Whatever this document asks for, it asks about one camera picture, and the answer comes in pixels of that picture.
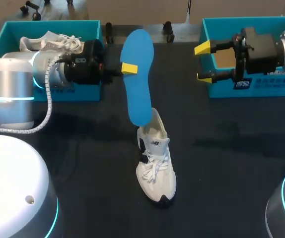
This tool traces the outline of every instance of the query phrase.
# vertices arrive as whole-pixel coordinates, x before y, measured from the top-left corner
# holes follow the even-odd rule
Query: shoelace
[[[148,157],[148,163],[142,168],[142,178],[155,183],[158,171],[168,168],[169,157],[166,154],[152,155],[147,150],[143,152],[143,155]]]
[[[75,37],[75,36],[67,36],[60,34],[59,37],[62,37],[63,40],[62,45],[59,46],[59,48],[68,48],[70,50],[76,50],[77,48],[81,47],[81,41],[79,40],[81,37]]]

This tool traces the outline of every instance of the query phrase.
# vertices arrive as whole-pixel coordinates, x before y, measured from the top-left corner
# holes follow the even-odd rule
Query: black table
[[[99,103],[54,103],[42,131],[17,136],[47,163],[65,238],[268,237],[266,204],[285,176],[285,98],[209,99],[194,46],[155,44],[149,75],[177,176],[171,207],[153,206],[137,181],[137,128],[121,79]],[[110,63],[121,48],[109,48]],[[35,109],[37,124],[46,104]]]

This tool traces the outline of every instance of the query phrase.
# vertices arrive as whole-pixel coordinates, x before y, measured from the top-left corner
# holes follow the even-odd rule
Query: white sneaker
[[[80,37],[66,36],[55,34],[48,31],[44,36],[38,39],[29,39],[21,37],[19,48],[23,52],[32,51],[64,51],[70,53],[81,53],[84,42],[79,40]]]
[[[136,175],[145,194],[153,201],[167,203],[176,192],[176,174],[173,171],[169,138],[159,113],[152,108],[152,119],[137,133],[142,156]]]

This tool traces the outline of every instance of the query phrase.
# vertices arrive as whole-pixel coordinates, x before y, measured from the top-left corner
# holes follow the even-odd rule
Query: teal box
[[[244,27],[254,27],[257,34],[271,33],[275,40],[279,40],[281,33],[285,30],[285,16],[204,18],[200,44],[207,40],[231,39]],[[221,72],[232,69],[218,68],[213,54],[203,55],[200,58],[203,72],[210,70]],[[285,96],[285,72],[282,67],[278,67],[274,73],[268,75],[245,73],[244,78],[239,82],[241,85],[235,85],[231,79],[208,84],[209,96],[211,98]]]
[[[81,37],[81,41],[99,39],[103,43],[103,35],[99,20],[86,21],[9,21],[0,32],[0,58],[9,52],[19,51],[19,40],[40,38],[47,31],[67,36]],[[99,101],[101,85],[73,84],[69,89],[51,89],[53,101]],[[44,89],[34,85],[35,101],[46,102]]]

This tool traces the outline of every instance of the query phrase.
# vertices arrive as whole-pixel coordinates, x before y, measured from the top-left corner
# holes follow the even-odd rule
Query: shoe sole
[[[124,75],[128,114],[131,122],[144,126],[151,121],[152,107],[148,74],[153,61],[154,48],[150,34],[143,29],[133,31],[126,39],[120,61],[138,66],[134,75]]]

